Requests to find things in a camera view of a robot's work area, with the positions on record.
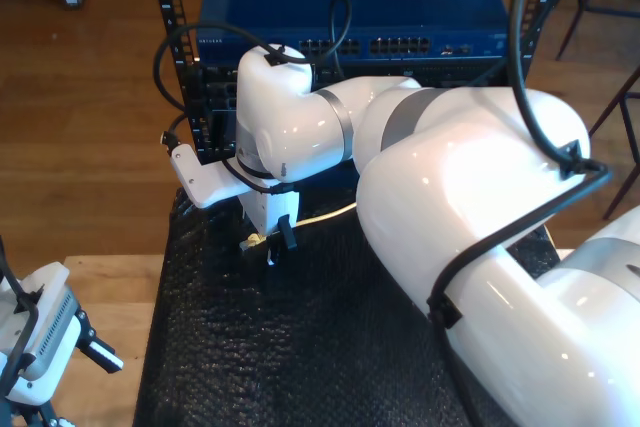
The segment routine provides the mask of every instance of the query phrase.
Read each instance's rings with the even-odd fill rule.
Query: black mesh mat
[[[302,217],[353,201],[304,191]],[[178,191],[135,426],[466,426],[428,320],[378,262],[354,210],[295,229],[276,266],[236,199],[209,211]],[[511,253],[558,261],[543,229]],[[486,425],[512,426],[469,377]]]

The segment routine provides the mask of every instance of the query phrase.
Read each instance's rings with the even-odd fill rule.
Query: chair leg
[[[627,192],[629,192],[629,189],[631,188],[631,186],[636,181],[639,175],[640,175],[640,164],[636,164],[633,167],[633,170],[631,171],[629,176],[625,179],[624,183],[622,184],[622,187],[620,187],[620,190],[618,191],[616,196],[613,198],[613,201],[607,208],[607,211],[604,213],[604,217],[602,217],[604,220],[609,220],[609,217],[611,217],[611,214],[613,214],[613,211],[616,209],[618,204],[622,201],[624,196],[627,195]]]
[[[580,22],[580,19],[582,18],[582,14],[584,13],[584,9],[588,3],[589,3],[589,0],[584,0],[582,2],[582,5],[578,6],[578,11],[576,12],[576,15],[574,15],[573,20],[571,21],[571,25],[569,26],[569,30],[567,30],[567,33],[565,34],[564,39],[562,40],[562,44],[560,45],[560,50],[558,51],[558,55],[556,55],[556,60],[560,60],[560,57],[562,57],[562,54],[567,48],[567,45],[569,45],[569,41],[571,40],[571,37],[573,36],[573,33],[575,32],[576,27],[578,26],[578,22]]]
[[[631,157],[633,157],[633,161],[636,164],[640,164],[640,152],[638,152],[638,142],[636,141],[636,134],[633,131],[633,124],[631,123],[631,116],[629,115],[629,108],[627,107],[626,97],[622,97],[622,99],[620,99],[620,111],[622,112],[622,122],[624,122],[624,129],[627,131],[627,139],[629,140]]]
[[[602,111],[602,114],[600,114],[600,117],[598,118],[598,120],[596,120],[596,123],[593,124],[593,127],[591,127],[591,129],[589,130],[589,137],[593,137],[593,134],[596,133],[596,130],[598,130],[602,125],[602,123],[605,120],[607,120],[607,117],[611,115],[611,112],[613,112],[613,109],[616,108],[616,105],[620,103],[620,100],[624,98],[627,92],[629,92],[629,89],[633,87],[633,84],[635,84],[638,79],[640,79],[640,65],[633,72],[633,74],[631,74],[631,76],[627,79],[624,85],[620,87],[620,90],[618,90],[618,92],[613,97],[613,99],[611,99],[611,102],[609,102],[609,105],[607,106],[607,108]]]

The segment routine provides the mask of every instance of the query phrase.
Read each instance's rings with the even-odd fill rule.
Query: wooden floor
[[[187,18],[197,17],[199,2],[185,0]],[[640,10],[638,0],[594,3]],[[575,4],[563,0],[547,23],[528,85],[562,97],[591,125],[640,62],[640,20],[586,14],[555,62]],[[0,15],[0,234],[11,264],[26,273],[69,255],[163,252],[178,183],[158,144],[176,111],[151,80],[164,34],[156,0],[86,0],[79,10],[60,0],[0,0]],[[164,72],[171,82],[168,62]],[[550,222],[558,247],[575,247],[603,226],[632,167],[619,113],[598,132],[594,150],[616,177]],[[640,183],[617,213],[636,204]],[[80,425],[126,424],[118,412],[130,415],[135,401],[160,258],[154,262],[69,261],[99,332],[132,339],[116,345],[131,370],[109,377],[112,414],[101,421],[83,409],[100,411],[105,395],[84,383],[87,361],[73,363],[56,403]]]

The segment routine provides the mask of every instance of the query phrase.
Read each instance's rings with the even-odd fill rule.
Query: black cable
[[[169,91],[166,89],[166,87],[162,83],[162,78],[160,77],[160,65],[161,65],[161,62],[162,62],[162,57],[163,57],[165,51],[169,48],[169,46],[171,44],[177,42],[180,39],[180,37],[182,37],[182,35],[186,34],[190,30],[194,30],[194,29],[221,29],[221,30],[225,30],[227,32],[234,33],[236,35],[239,35],[240,37],[243,37],[250,44],[256,45],[258,47],[262,47],[269,54],[271,54],[274,58],[280,60],[281,62],[288,62],[290,64],[316,64],[316,65],[320,65],[323,62],[325,62],[326,59],[331,57],[333,55],[333,53],[340,47],[340,45],[344,41],[345,37],[347,36],[347,32],[349,30],[349,27],[351,26],[351,14],[352,14],[351,1],[350,0],[342,0],[342,1],[345,3],[345,6],[347,8],[347,15],[345,16],[345,19],[344,19],[344,24],[342,26],[342,31],[340,32],[340,35],[338,36],[338,39],[334,43],[332,43],[332,45],[330,45],[329,48],[325,52],[321,53],[317,57],[313,57],[313,58],[309,58],[309,57],[291,57],[290,55],[286,55],[283,52],[280,52],[278,49],[274,49],[266,41],[264,41],[263,39],[257,37],[256,35],[252,34],[251,32],[249,32],[249,31],[247,31],[247,30],[245,30],[243,28],[237,27],[235,25],[229,24],[227,22],[216,21],[216,20],[194,22],[194,23],[190,23],[190,24],[181,25],[180,27],[176,28],[176,30],[171,32],[171,34],[169,34],[162,41],[162,43],[158,47],[158,50],[156,51],[156,54],[155,54],[155,56],[153,58],[153,81],[155,82],[156,87],[158,88],[158,90],[160,91],[162,96],[171,105],[173,105],[176,109],[184,112],[184,110],[185,110],[184,105],[182,105],[181,102],[176,100],[169,93]]]
[[[352,7],[351,7],[351,2],[349,0],[331,0],[331,4],[329,5],[329,42],[331,42],[332,44],[336,43],[336,28],[335,28],[334,22],[336,17],[336,5],[338,5],[338,1],[342,1],[346,8],[345,23],[346,23],[346,19],[351,19],[352,17]],[[338,74],[338,78],[340,80],[344,80],[345,78],[344,71],[340,66],[340,59],[338,58],[337,50],[333,53],[333,65]]]
[[[178,125],[180,125],[180,123],[182,121],[186,120],[186,118],[187,118],[187,114],[180,114],[178,117],[173,119],[173,122],[171,122],[171,125],[167,129],[167,132],[169,132],[170,134],[175,135],[176,134],[176,129],[178,128]]]
[[[4,369],[2,369],[2,375],[0,375],[0,396],[6,397],[9,395],[9,392],[11,392],[11,389],[13,389],[16,380],[18,380],[18,372],[22,367],[20,365],[22,354],[24,354],[27,344],[29,343],[29,339],[31,338],[31,334],[33,334],[33,330],[38,322],[38,307],[24,292],[20,282],[16,279],[15,275],[13,275],[13,272],[9,268],[4,254],[2,237],[0,237],[0,272],[2,272],[4,278],[7,279],[11,290],[16,294],[18,303],[27,312],[29,312],[27,322],[20,333],[20,337],[18,337],[16,345],[7,357],[7,363],[5,364]]]
[[[509,14],[509,30],[507,32],[507,74],[509,84],[513,88],[513,94],[518,103],[520,114],[524,120],[531,138],[536,146],[551,160],[557,162],[562,170],[568,170],[575,164],[575,158],[557,148],[544,134],[533,109],[527,99],[525,91],[524,77],[522,74],[522,63],[520,61],[520,31],[522,24],[522,14],[524,12],[525,0],[511,0],[511,12]]]
[[[234,169],[227,159],[222,159],[222,165],[233,175],[236,179],[242,182],[247,187],[260,192],[261,194],[286,194],[287,192],[292,192],[294,190],[294,184],[277,184],[272,187],[262,187],[261,185],[252,182],[247,179],[244,175]]]
[[[544,24],[544,22],[547,20],[547,17],[549,16],[549,13],[551,13],[551,11],[556,6],[558,1],[559,0],[547,0],[547,2],[544,3],[544,6],[543,6],[542,10],[540,11],[540,13],[536,17],[535,21],[531,24],[531,26],[529,27],[529,29],[525,33],[524,37],[522,38],[522,41],[520,42],[520,47],[521,48],[522,48],[522,46],[528,45],[529,42],[531,42],[533,40],[533,38],[536,35],[536,33],[538,33],[538,31],[540,29],[542,29],[542,24]],[[493,76],[493,75],[497,74],[498,72],[500,72],[507,65],[508,56],[509,56],[509,53],[507,51],[507,57],[503,57],[502,59],[497,61],[486,72],[483,72],[481,75],[479,75],[478,77],[473,79],[471,82],[467,83],[466,86],[467,87],[476,87],[476,86],[484,83],[484,81],[487,80],[488,78],[490,78],[491,76]]]

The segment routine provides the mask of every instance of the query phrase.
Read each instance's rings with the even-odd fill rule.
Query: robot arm
[[[583,181],[565,179],[536,148],[510,88],[429,89],[407,78],[362,78],[309,94],[307,66],[272,67],[264,59],[253,49],[240,63],[234,165],[252,180],[272,177],[261,179],[265,185],[292,182],[348,158],[351,146],[363,231],[425,315],[437,277],[460,252]],[[577,140],[589,155],[587,131],[566,103],[542,92],[527,96],[554,145]],[[185,190],[197,198],[175,160]],[[297,214],[297,197],[295,209],[276,206],[297,193],[244,193],[237,179],[225,180],[222,166],[200,166],[195,154],[190,163],[217,172],[215,184],[203,177],[211,202],[200,205],[240,193],[266,234],[287,209]],[[613,254],[626,241],[636,255],[640,210],[628,215],[538,281],[505,250],[525,231],[469,264],[446,289],[460,314],[447,330],[453,348],[519,424],[640,424],[640,259]],[[597,239],[612,235],[622,240],[607,241],[609,250],[594,260],[595,243],[604,245]],[[583,268],[572,267],[578,264]],[[602,265],[611,268],[605,273]]]
[[[3,272],[7,269],[4,263]],[[56,416],[50,400],[76,347],[108,373],[123,367],[115,351],[98,338],[66,285],[68,276],[69,270],[55,262],[17,281],[21,293],[14,292],[6,276],[0,286],[2,408],[5,417],[7,412],[21,415],[30,426],[72,425]],[[26,299],[19,301],[17,295]],[[34,308],[25,310],[25,302]],[[28,340],[16,351],[23,335]],[[11,420],[0,417],[0,424],[11,425]]]

